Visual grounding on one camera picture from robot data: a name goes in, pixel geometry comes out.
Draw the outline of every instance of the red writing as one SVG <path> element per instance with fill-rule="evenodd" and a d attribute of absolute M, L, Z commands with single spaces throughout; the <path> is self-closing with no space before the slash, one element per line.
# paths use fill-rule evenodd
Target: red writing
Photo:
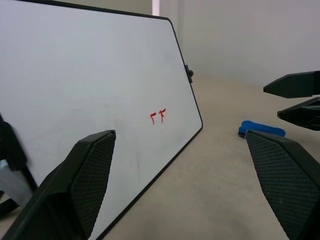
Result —
<path fill-rule="evenodd" d="M 165 118 L 165 115 L 164 115 L 164 112 L 166 111 L 166 109 L 163 109 L 163 110 L 160 110 L 158 113 L 161 115 L 161 123 L 164 122 L 164 118 Z M 152 124 L 155 125 L 155 119 L 154 119 L 154 116 L 157 115 L 155 112 L 154 113 L 151 113 L 150 114 L 150 118 L 152 120 Z"/>
<path fill-rule="evenodd" d="M 160 110 L 160 112 L 159 112 L 159 114 L 161 114 L 161 123 L 164 122 L 164 118 L 165 118 L 164 112 L 165 112 L 165 111 L 166 111 L 166 109 L 163 109 L 163 110 Z"/>
<path fill-rule="evenodd" d="M 152 119 L 152 124 L 155 125 L 154 116 L 157 115 L 155 112 L 150 114 L 150 118 Z"/>

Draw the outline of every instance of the textured gripper pad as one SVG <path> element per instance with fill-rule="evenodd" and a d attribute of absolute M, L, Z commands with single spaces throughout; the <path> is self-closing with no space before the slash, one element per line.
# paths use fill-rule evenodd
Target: textured gripper pad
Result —
<path fill-rule="evenodd" d="M 262 192 L 286 235 L 306 239 L 319 188 L 281 144 L 252 133 L 245 138 Z"/>
<path fill-rule="evenodd" d="M 70 187 L 70 197 L 83 234 L 88 239 L 104 199 L 116 135 L 110 132 L 95 142 Z"/>

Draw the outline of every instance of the black plastic part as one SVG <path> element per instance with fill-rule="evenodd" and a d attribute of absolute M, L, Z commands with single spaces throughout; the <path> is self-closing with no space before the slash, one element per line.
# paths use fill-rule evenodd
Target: black plastic part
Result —
<path fill-rule="evenodd" d="M 192 78 L 191 77 L 194 75 L 194 71 L 189 70 L 188 65 L 184 65 L 184 68 L 185 68 L 186 74 L 188 76 L 189 83 L 192 84 Z"/>
<path fill-rule="evenodd" d="M 116 133 L 89 135 L 42 182 L 2 240 L 86 240 L 108 184 Z"/>
<path fill-rule="evenodd" d="M 269 83 L 263 91 L 287 99 L 318 95 L 320 94 L 320 71 L 288 74 Z"/>
<path fill-rule="evenodd" d="M 297 142 L 249 130 L 254 167 L 275 216 L 290 240 L 320 239 L 320 165 Z"/>
<path fill-rule="evenodd" d="M 27 157 L 9 123 L 0 117 L 0 160 L 6 159 L 12 171 L 19 171 L 27 164 Z"/>
<path fill-rule="evenodd" d="M 278 118 L 299 127 L 320 131 L 320 97 L 278 111 L 277 115 Z"/>
<path fill-rule="evenodd" d="M 245 136 L 246 136 L 246 133 L 243 133 L 243 132 L 238 132 L 238 136 L 240 137 L 240 138 L 245 138 Z"/>
<path fill-rule="evenodd" d="M 18 207 L 19 207 L 18 204 L 15 201 L 13 201 L 11 198 L 0 203 L 0 218 L 11 213 L 13 210 L 17 209 Z"/>

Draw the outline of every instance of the blue object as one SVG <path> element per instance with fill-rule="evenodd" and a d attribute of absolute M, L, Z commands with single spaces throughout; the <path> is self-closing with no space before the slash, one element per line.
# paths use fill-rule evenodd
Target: blue object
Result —
<path fill-rule="evenodd" d="M 243 121 L 241 126 L 239 127 L 239 136 L 245 137 L 247 130 L 257 130 L 264 133 L 275 134 L 281 137 L 284 137 L 286 135 L 285 130 L 278 127 L 263 125 L 260 123 L 255 123 L 253 121 Z"/>

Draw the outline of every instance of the white wall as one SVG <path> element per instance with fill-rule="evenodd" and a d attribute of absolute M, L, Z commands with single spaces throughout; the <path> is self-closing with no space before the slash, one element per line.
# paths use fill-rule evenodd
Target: white wall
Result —
<path fill-rule="evenodd" d="M 320 70 L 319 0 L 183 0 L 179 8 L 179 42 L 195 75 L 266 85 Z"/>
<path fill-rule="evenodd" d="M 121 10 L 139 14 L 152 14 L 152 0 L 58 0 L 105 9 Z"/>
<path fill-rule="evenodd" d="M 182 25 L 179 24 L 182 24 L 183 21 L 183 12 L 179 11 L 183 10 L 184 0 L 159 0 L 159 3 L 160 16 L 170 19 L 175 35 L 179 39 L 179 30 L 182 29 Z"/>

